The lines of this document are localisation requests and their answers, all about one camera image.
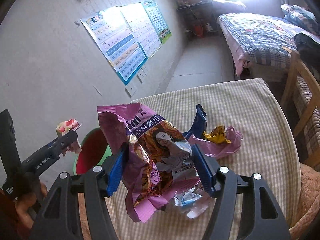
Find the white red candy wrapper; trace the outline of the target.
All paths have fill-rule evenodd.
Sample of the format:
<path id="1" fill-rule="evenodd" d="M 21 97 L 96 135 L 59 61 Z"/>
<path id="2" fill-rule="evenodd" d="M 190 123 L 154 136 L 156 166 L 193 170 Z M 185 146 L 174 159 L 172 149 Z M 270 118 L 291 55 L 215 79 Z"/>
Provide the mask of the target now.
<path id="1" fill-rule="evenodd" d="M 70 119 L 67 121 L 63 121 L 61 123 L 59 123 L 56 127 L 56 133 L 58 137 L 62 137 L 64 135 L 66 135 L 68 132 L 70 131 L 77 131 L 81 125 L 83 123 L 79 123 L 76 119 Z M 81 144 L 78 141 L 78 139 L 76 139 L 75 142 L 72 142 L 68 147 L 67 150 L 65 150 L 62 154 L 63 156 L 66 155 L 66 152 L 73 152 L 75 154 L 79 154 L 81 152 L 82 148 L 81 148 Z"/>

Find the pink white paper wrapper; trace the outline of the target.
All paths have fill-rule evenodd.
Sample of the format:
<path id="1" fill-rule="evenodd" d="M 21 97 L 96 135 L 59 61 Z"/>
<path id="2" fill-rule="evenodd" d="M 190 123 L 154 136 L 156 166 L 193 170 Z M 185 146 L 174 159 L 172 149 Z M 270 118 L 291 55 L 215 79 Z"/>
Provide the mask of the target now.
<path id="1" fill-rule="evenodd" d="M 203 214 L 204 211 L 208 209 L 210 200 L 210 197 L 202 197 L 197 200 L 191 210 L 187 213 L 187 217 L 190 219 L 199 217 L 199 215 Z"/>

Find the pink plastic bag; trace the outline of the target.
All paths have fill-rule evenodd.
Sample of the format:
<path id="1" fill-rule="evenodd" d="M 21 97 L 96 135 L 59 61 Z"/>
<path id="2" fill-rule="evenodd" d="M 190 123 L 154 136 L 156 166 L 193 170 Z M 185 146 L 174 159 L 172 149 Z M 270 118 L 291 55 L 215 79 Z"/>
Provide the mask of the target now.
<path id="1" fill-rule="evenodd" d="M 233 126 L 216 126 L 210 133 L 203 132 L 204 139 L 191 135 L 189 144 L 197 145 L 202 153 L 215 159 L 235 154 L 240 150 L 243 135 Z"/>

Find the yellow snack wrapper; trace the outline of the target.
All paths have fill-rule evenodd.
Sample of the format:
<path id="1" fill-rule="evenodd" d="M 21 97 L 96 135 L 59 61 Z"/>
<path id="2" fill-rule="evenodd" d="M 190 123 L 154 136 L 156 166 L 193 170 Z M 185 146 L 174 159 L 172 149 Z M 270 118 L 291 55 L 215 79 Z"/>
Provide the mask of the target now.
<path id="1" fill-rule="evenodd" d="M 223 125 L 216 126 L 210 133 L 204 132 L 203 135 L 206 140 L 215 144 L 231 143 L 226 137 L 226 129 Z"/>

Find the dark blue snack wrapper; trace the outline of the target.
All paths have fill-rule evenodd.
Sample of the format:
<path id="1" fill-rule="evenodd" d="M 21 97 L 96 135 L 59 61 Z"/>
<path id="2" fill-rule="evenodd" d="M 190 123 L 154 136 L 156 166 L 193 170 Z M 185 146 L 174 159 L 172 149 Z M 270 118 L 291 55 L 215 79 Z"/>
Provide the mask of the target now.
<path id="1" fill-rule="evenodd" d="M 196 115 L 189 131 L 182 133 L 185 139 L 189 139 L 192 135 L 199 139 L 205 139 L 204 132 L 207 129 L 207 114 L 201 104 L 196 105 Z"/>

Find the purple snack bag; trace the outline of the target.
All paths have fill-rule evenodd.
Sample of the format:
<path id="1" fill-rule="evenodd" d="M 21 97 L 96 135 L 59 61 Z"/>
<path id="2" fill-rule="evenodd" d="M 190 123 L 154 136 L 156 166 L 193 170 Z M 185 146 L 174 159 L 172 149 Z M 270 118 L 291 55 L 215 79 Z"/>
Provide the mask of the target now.
<path id="1" fill-rule="evenodd" d="M 116 154 L 129 145 L 123 183 L 126 210 L 134 222 L 147 222 L 175 195 L 199 182 L 184 135 L 142 103 L 97 107 L 99 126 Z"/>

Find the light blue small wrapper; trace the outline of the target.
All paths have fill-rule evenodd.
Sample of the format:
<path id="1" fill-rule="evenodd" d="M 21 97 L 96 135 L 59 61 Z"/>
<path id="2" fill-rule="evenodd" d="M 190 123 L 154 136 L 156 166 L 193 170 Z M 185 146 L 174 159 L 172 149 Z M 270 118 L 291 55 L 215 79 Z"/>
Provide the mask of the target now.
<path id="1" fill-rule="evenodd" d="M 191 189 L 174 196 L 174 204 L 178 207 L 184 207 L 194 204 L 200 198 L 202 198 L 202 196 Z"/>

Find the green red trash bin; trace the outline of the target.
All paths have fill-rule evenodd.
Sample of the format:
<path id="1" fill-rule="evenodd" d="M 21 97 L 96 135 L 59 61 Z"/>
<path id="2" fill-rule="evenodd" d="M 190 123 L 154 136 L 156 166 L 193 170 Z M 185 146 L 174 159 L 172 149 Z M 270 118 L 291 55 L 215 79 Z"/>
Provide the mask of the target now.
<path id="1" fill-rule="evenodd" d="M 81 152 L 76 156 L 73 173 L 84 174 L 93 167 L 101 165 L 112 155 L 110 146 L 100 128 L 91 130 L 81 143 Z"/>

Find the beige checked table cloth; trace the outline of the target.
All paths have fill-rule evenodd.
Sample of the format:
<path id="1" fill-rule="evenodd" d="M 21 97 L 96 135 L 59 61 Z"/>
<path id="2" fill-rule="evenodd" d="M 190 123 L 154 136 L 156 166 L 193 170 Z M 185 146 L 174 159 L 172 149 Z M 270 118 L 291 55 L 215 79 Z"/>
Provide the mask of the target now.
<path id="1" fill-rule="evenodd" d="M 295 142 L 283 111 L 263 79 L 217 83 L 139 99 L 180 131 L 191 128 L 196 106 L 207 115 L 207 132 L 223 125 L 229 140 L 219 164 L 243 176 L 259 173 L 268 183 L 289 225 L 297 212 L 301 175 Z M 106 204 L 119 239 L 201 239 L 214 200 L 201 199 L 201 214 L 189 218 L 169 203 L 145 223 L 127 214 L 124 185 Z"/>

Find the bed with checked quilt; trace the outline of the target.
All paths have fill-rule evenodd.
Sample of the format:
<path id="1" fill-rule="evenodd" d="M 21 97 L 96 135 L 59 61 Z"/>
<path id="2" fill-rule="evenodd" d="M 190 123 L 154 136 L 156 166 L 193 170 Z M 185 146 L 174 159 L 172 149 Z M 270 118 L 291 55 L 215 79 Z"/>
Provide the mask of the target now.
<path id="1" fill-rule="evenodd" d="M 291 51 L 296 49 L 294 36 L 305 34 L 319 43 L 319 36 L 285 19 L 252 14 L 229 13 L 217 18 L 240 76 L 245 68 L 262 66 L 267 72 L 286 72 L 290 66 Z"/>

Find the dark corner shelf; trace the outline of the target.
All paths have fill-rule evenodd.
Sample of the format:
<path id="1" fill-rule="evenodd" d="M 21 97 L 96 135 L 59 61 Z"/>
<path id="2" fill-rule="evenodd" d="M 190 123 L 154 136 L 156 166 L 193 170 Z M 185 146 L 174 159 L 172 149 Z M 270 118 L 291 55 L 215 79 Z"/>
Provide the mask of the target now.
<path id="1" fill-rule="evenodd" d="M 176 12 L 189 41 L 215 35 L 219 32 L 215 10 L 209 1 L 185 5 L 177 8 Z M 203 37 L 197 37 L 194 34 L 193 25 L 202 25 Z"/>

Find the blue patterned pillow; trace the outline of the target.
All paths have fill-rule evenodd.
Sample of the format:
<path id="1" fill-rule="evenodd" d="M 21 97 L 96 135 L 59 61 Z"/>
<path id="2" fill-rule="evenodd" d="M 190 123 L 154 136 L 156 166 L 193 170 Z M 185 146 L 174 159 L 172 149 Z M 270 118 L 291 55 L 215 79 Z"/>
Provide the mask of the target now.
<path id="1" fill-rule="evenodd" d="M 291 6 L 288 4 L 282 4 L 281 9 L 284 13 L 285 20 L 312 34 L 319 35 L 319 23 L 312 12 L 300 6 Z"/>

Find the blue pinyin wall poster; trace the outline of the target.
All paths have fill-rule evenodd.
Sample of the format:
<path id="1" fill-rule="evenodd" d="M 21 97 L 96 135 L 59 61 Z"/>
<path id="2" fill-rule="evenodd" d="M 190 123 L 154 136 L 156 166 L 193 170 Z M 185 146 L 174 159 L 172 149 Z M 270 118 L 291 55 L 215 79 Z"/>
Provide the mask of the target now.
<path id="1" fill-rule="evenodd" d="M 110 7 L 84 17 L 81 23 L 127 85 L 148 60 L 119 7 Z"/>

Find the white chart wall poster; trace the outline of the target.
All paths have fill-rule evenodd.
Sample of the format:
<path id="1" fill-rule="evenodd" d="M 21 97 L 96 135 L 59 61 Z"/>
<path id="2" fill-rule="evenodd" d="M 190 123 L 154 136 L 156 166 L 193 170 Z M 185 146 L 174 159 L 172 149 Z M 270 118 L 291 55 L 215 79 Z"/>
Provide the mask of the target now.
<path id="1" fill-rule="evenodd" d="M 141 3 L 120 7 L 120 11 L 129 24 L 135 38 L 140 43 L 148 58 L 161 47 L 156 29 Z"/>

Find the green wall poster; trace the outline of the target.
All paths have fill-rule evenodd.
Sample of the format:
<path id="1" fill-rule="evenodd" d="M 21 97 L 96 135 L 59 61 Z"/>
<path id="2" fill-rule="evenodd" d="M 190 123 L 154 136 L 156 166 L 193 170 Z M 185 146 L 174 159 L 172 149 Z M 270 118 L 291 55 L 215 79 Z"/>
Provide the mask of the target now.
<path id="1" fill-rule="evenodd" d="M 155 1 L 142 2 L 155 31 L 160 39 L 161 44 L 164 44 L 170 37 L 171 31 Z"/>

